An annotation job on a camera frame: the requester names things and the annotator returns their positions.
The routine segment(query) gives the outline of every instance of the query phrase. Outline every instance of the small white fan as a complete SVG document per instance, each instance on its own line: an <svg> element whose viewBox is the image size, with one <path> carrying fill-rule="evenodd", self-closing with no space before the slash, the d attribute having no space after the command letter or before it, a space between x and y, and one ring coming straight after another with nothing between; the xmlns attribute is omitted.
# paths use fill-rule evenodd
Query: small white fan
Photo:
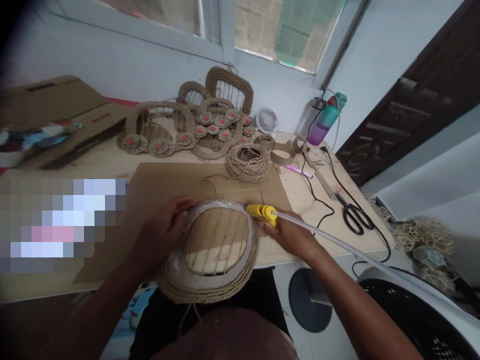
<svg viewBox="0 0 480 360"><path fill-rule="evenodd" d="M275 131L280 127L280 116L272 108L263 107L256 113L255 125L257 130L275 137Z"/></svg>

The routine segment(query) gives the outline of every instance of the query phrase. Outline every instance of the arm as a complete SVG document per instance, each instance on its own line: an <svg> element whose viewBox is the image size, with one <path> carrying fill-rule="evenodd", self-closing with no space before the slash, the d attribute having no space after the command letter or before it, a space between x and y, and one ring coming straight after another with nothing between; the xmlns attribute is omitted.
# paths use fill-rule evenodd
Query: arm
<svg viewBox="0 0 480 360"><path fill-rule="evenodd" d="M98 359L145 275L180 241L190 197L170 199L141 228L135 245L82 307L39 351L37 359Z"/></svg>
<svg viewBox="0 0 480 360"><path fill-rule="evenodd" d="M291 211L286 214L302 219ZM331 304L360 359L422 359L388 314L303 227L277 218L260 226L287 252L304 260L323 282Z"/></svg>

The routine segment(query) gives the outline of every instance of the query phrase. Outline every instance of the desk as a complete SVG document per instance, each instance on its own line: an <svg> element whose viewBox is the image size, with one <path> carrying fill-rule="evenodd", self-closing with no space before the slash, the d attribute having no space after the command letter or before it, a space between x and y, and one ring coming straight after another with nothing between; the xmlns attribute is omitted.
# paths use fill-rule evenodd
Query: desk
<svg viewBox="0 0 480 360"><path fill-rule="evenodd" d="M285 144L288 140L293 140L295 135L291 133L279 132L276 135L276 141ZM333 191L339 192L348 201L351 202L348 195L345 194L341 186L337 183L330 168L328 159L310 152L313 161L321 160L324 166L319 166L319 171ZM394 246L394 239L384 222L378 217L373 208L364 198L359 188L353 183L347 172L344 170L336 156L331 155L335 172L355 197L365 212L371 217L373 222L385 235L390 246ZM2 179L126 179L130 181L137 166L140 163L198 163L200 160L193 156L190 151L180 151L167 158L155 158L148 154L128 155L117 147L116 138L111 138L89 152L73 161L60 170L28 170L28 169L10 169L3 174ZM226 158L211 160L212 163L225 163ZM298 154L295 158L295 166L301 168L303 165L303 157ZM305 165L306 172L311 174L314 170ZM280 179L285 192L290 201L293 211L300 214L303 219L312 225L317 225L320 218L328 214L330 210L323 204L315 201L310 194L310 189L306 179L286 168L281 169ZM363 252L374 252L385 249L385 244L377 233L372 230L365 230L363 236L358 236L351 232L344 223L342 218L342 206L338 201L331 200L320 182L314 177L311 180L315 195L329 204L335 209L333 216L327 217L321 224L320 228L330 233L346 243L358 248ZM316 236L320 244L332 256L344 255L347 252L341 247L331 243L330 241ZM273 239L269 236L260 238L258 256L256 258L255 267L266 267L297 261L295 256L285 252ZM72 284L76 273L52 273L52 274L0 274L0 302L14 302L19 300L41 298L59 294L68 294L81 291L97 289L101 283L77 283Z"/></svg>

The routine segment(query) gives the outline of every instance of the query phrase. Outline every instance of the pink marker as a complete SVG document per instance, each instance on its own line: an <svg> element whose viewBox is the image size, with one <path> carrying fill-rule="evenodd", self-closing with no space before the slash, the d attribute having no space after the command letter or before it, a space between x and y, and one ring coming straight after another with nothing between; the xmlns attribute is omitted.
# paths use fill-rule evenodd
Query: pink marker
<svg viewBox="0 0 480 360"><path fill-rule="evenodd" d="M302 174L302 171L300 169L297 169L296 167L292 166L292 165L285 165L285 167L288 169L288 170L292 170L293 172L296 172L297 174ZM307 178L311 179L313 178L314 176L312 174L309 174L308 172L303 172L303 175L305 175Z"/></svg>

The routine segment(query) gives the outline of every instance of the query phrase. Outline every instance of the black scissors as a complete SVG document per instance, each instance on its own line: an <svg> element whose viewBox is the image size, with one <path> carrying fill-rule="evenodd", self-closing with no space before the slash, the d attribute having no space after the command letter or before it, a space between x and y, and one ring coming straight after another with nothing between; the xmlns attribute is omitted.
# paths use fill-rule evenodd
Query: black scissors
<svg viewBox="0 0 480 360"><path fill-rule="evenodd" d="M338 201L343 205L343 221L345 221L345 224L350 230L357 235L363 235L365 234L365 231L362 225L369 230L373 230L375 228L374 222L370 216L365 213L365 211L351 203L347 203L342 195L340 195L338 192L336 192L335 195ZM350 221L353 221L356 228L352 226Z"/></svg>

